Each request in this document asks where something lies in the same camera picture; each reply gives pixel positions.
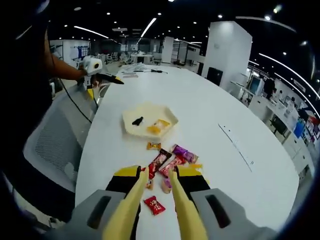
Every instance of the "red candy wrapper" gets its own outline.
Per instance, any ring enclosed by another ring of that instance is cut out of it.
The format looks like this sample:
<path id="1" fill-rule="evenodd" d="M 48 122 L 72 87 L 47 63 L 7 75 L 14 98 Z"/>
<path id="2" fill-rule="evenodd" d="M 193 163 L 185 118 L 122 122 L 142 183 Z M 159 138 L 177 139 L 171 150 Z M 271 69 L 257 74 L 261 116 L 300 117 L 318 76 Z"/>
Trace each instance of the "red candy wrapper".
<path id="1" fill-rule="evenodd" d="M 172 154 L 164 149 L 160 150 L 159 155 L 149 165 L 149 179 L 155 177 L 156 171 L 169 159 Z"/>
<path id="2" fill-rule="evenodd" d="M 157 201 L 156 196 L 149 197 L 144 200 L 144 203 L 151 209 L 153 215 L 158 215 L 166 210 L 166 208 Z"/>
<path id="3" fill-rule="evenodd" d="M 194 164 L 198 160 L 198 156 L 188 150 L 184 149 L 183 147 L 175 144 L 171 148 L 170 152 L 177 156 L 182 156 L 185 160 L 189 163 Z"/>
<path id="4" fill-rule="evenodd" d="M 182 156 L 177 155 L 177 156 L 175 156 L 174 160 L 171 161 L 167 166 L 165 166 L 164 168 L 160 169 L 159 173 L 161 173 L 163 176 L 168 178 L 170 169 L 174 169 L 175 166 L 177 166 L 179 164 L 183 165 L 185 163 L 186 163 L 186 160 Z"/>

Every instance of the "white pillar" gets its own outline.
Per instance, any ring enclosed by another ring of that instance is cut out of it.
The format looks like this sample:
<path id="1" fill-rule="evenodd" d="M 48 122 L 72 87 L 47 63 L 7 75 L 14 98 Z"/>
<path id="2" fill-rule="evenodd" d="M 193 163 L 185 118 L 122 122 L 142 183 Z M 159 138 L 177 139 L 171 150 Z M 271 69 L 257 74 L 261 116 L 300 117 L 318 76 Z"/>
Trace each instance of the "white pillar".
<path id="1" fill-rule="evenodd" d="M 174 49 L 174 38 L 166 36 L 162 48 L 162 62 L 166 64 L 171 63 L 172 51 Z"/>
<path id="2" fill-rule="evenodd" d="M 246 74 L 252 46 L 252 36 L 234 21 L 212 22 L 202 76 L 209 68 L 223 71 L 220 87 L 227 89 L 230 81 Z"/>

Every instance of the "purple candy wrapper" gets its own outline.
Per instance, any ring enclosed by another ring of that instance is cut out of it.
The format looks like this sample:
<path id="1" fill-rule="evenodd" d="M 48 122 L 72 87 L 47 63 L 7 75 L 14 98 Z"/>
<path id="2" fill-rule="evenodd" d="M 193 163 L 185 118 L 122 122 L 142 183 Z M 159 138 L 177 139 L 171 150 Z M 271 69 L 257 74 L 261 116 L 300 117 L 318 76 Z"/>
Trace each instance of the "purple candy wrapper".
<path id="1" fill-rule="evenodd" d="M 171 148 L 170 152 L 175 155 L 182 156 L 185 160 L 187 160 L 190 164 L 194 164 L 198 160 L 198 156 L 183 147 L 175 144 Z"/>

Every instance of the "white table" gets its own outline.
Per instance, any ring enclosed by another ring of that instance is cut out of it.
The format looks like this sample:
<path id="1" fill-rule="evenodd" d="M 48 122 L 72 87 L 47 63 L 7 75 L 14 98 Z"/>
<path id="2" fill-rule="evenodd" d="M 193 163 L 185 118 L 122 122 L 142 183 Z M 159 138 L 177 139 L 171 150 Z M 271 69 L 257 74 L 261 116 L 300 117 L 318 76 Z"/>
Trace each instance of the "white table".
<path id="1" fill-rule="evenodd" d="M 127 135 L 122 124 L 124 110 L 149 101 L 168 106 L 179 119 L 171 136 L 162 142 L 164 149 L 179 144 L 196 153 L 211 188 L 221 189 L 242 205 L 255 225 L 279 230 L 291 211 L 299 182 L 281 143 L 222 88 L 186 69 L 156 68 L 168 74 L 137 72 L 138 78 L 123 78 L 124 85 L 109 87 L 83 149 L 75 204 L 97 189 L 104 190 L 120 168 L 147 166 L 157 156 L 157 151 L 146 150 L 146 140 Z M 252 172 L 218 123 L 232 129 L 246 148 L 246 157 L 255 162 Z M 136 232 L 139 240 L 180 239 L 174 199 L 172 194 L 162 192 L 161 180 L 157 173 L 153 191 L 146 189 L 143 193 Z M 157 216 L 143 203 L 153 195 L 166 208 Z"/>
<path id="2" fill-rule="evenodd" d="M 150 64 L 152 55 L 148 54 L 131 54 L 131 58 L 133 60 L 133 63 L 136 64 L 138 62 L 138 58 L 144 58 L 143 63 L 144 64 Z"/>

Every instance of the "chair mesh back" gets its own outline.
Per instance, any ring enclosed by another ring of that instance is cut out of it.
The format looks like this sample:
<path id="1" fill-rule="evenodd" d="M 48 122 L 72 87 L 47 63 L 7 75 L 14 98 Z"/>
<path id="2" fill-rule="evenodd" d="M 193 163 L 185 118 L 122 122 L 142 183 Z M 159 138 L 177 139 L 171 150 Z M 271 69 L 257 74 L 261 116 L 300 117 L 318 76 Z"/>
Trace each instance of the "chair mesh back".
<path id="1" fill-rule="evenodd" d="M 93 119 L 93 101 L 83 87 L 68 89 L 81 111 Z M 43 175 L 73 191 L 90 122 L 69 99 L 61 93 L 44 115 L 41 123 L 24 146 L 24 157 Z"/>

